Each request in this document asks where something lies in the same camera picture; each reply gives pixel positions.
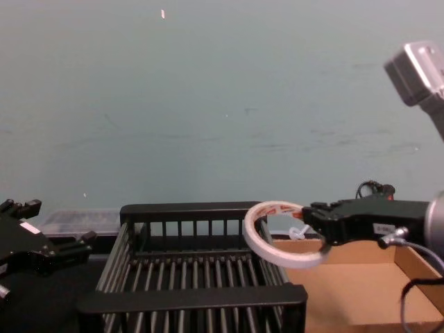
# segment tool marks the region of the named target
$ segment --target label sticker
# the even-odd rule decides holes
[[[373,231],[375,234],[391,234],[395,232],[396,227],[393,224],[374,223]]]
[[[4,264],[0,266],[0,275],[3,273],[6,273],[6,270],[8,269],[8,264]]]
[[[40,230],[38,230],[35,226],[29,224],[28,222],[20,223],[20,225],[21,225],[23,228],[27,229],[28,231],[31,231],[33,234],[38,234],[38,233],[40,233]]]

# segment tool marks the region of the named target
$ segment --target tape roll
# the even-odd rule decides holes
[[[250,248],[260,257],[275,265],[287,268],[310,268],[322,264],[331,246],[324,244],[316,253],[288,253],[264,241],[257,233],[255,222],[267,215],[288,215],[302,218],[303,206],[286,201],[266,201],[251,207],[244,220],[244,238]]]

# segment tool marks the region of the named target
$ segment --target black dish rack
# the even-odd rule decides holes
[[[304,332],[307,293],[249,249],[255,202],[127,205],[80,332]],[[257,223],[271,242],[266,219]]]

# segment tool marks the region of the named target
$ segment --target black cable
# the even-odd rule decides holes
[[[366,180],[365,182],[362,182],[358,186],[358,190],[356,190],[356,196],[355,196],[356,199],[364,197],[361,193],[361,190],[364,187],[370,188],[370,190],[372,191],[372,194],[376,194],[382,188],[382,185],[374,180]]]
[[[411,330],[409,328],[406,329],[407,323],[405,323],[405,298],[407,294],[409,293],[410,289],[412,289],[415,286],[438,286],[444,284],[444,277],[438,277],[435,279],[413,279],[409,283],[405,285],[404,288],[402,288],[401,293],[401,312],[404,313],[404,320],[403,320],[403,326],[404,330],[407,333],[411,333]],[[429,333],[438,333],[441,331],[441,329],[444,327],[444,320],[442,320],[434,329],[432,329]]]
[[[414,248],[415,250],[419,250],[422,253],[425,253],[426,255],[429,255],[431,258],[435,260],[435,262],[440,266],[441,270],[444,269],[444,261],[432,250],[419,245],[415,243],[410,243],[409,241],[406,241],[405,239],[394,239],[391,245],[398,245],[398,246],[409,246],[411,248]],[[401,293],[401,323],[402,327],[404,328],[404,331],[407,333],[413,333],[410,330],[410,327],[407,325],[407,321],[405,318],[405,298],[408,294],[408,292],[414,287],[419,285],[427,285],[427,286],[436,286],[436,285],[442,285],[444,284],[444,277],[437,277],[434,279],[412,279],[409,283],[405,285],[405,287],[402,289]],[[438,326],[436,326],[434,329],[432,329],[429,333],[438,333],[441,331],[441,329],[444,327],[444,320],[442,320]]]

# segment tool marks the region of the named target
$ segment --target cardboard box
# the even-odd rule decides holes
[[[313,252],[317,240],[275,241],[287,252]],[[287,269],[289,279],[309,295],[307,333],[403,332],[400,296],[413,278],[440,275],[410,248],[380,249],[374,241],[333,247],[315,268]],[[443,320],[444,286],[414,287],[407,295],[407,321],[414,332],[428,332]]]

